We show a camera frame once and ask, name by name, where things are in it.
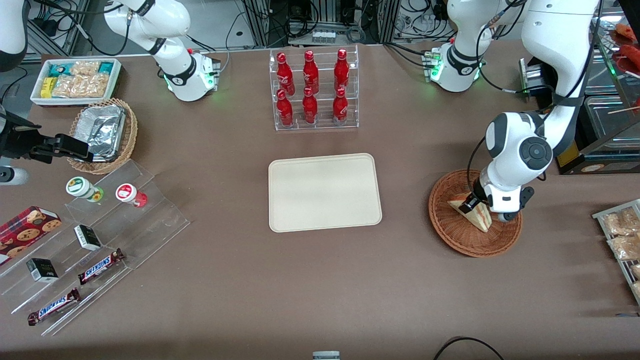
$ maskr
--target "yellow snack package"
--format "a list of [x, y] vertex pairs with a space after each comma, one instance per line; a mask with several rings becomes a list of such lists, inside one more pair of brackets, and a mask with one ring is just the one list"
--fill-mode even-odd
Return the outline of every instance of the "yellow snack package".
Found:
[[42, 88], [40, 89], [40, 97], [43, 99], [51, 98], [51, 90], [56, 86], [58, 78], [44, 78]]

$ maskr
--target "small black box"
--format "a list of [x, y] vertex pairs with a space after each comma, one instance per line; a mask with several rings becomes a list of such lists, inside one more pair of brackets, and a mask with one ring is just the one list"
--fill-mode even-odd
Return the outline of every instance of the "small black box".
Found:
[[80, 246], [84, 249], [96, 251], [102, 246], [91, 227], [80, 224], [74, 228], [74, 231], [76, 232], [76, 238], [80, 241]]
[[51, 260], [31, 258], [27, 261], [27, 267], [35, 281], [54, 282], [58, 279], [58, 274], [56, 274]]

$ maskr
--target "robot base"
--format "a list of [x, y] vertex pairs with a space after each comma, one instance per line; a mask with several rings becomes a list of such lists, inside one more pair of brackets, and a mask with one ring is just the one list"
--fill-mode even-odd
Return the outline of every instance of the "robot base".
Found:
[[478, 79], [480, 71], [475, 73], [472, 67], [467, 75], [460, 75], [447, 58], [447, 51], [452, 44], [444, 44], [440, 47], [432, 48], [430, 53], [422, 56], [422, 64], [428, 66], [424, 69], [426, 81], [440, 85], [444, 90], [450, 92], [463, 92], [471, 87], [471, 84]]
[[217, 91], [220, 80], [220, 62], [213, 61], [202, 54], [193, 53], [196, 60], [196, 70], [184, 85], [171, 84], [164, 77], [169, 90], [182, 101], [196, 101], [210, 92]]

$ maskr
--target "snickers bar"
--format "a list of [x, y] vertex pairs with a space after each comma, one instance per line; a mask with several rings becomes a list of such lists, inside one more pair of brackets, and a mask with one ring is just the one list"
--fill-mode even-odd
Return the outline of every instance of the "snickers bar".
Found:
[[91, 268], [89, 268], [89, 270], [78, 275], [78, 279], [80, 279], [80, 285], [88, 283], [91, 279], [102, 274], [124, 257], [125, 256], [124, 254], [122, 254], [120, 248], [117, 248], [114, 252], [110, 253], [109, 256], [102, 259], [102, 261], [100, 261], [96, 265], [93, 265]]
[[29, 314], [29, 318], [27, 319], [27, 321], [29, 322], [29, 326], [34, 326], [35, 324], [41, 322], [47, 316], [55, 313], [56, 311], [59, 311], [72, 302], [80, 302], [80, 300], [80, 293], [78, 292], [78, 289], [73, 288], [70, 293], [41, 308], [40, 311], [35, 311]]

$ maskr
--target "aluminum foil container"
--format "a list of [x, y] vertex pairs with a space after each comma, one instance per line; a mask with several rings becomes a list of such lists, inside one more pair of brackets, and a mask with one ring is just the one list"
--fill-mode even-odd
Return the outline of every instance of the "aluminum foil container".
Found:
[[117, 105], [84, 109], [78, 118], [74, 138], [89, 144], [94, 162], [116, 160], [126, 116], [127, 112]]

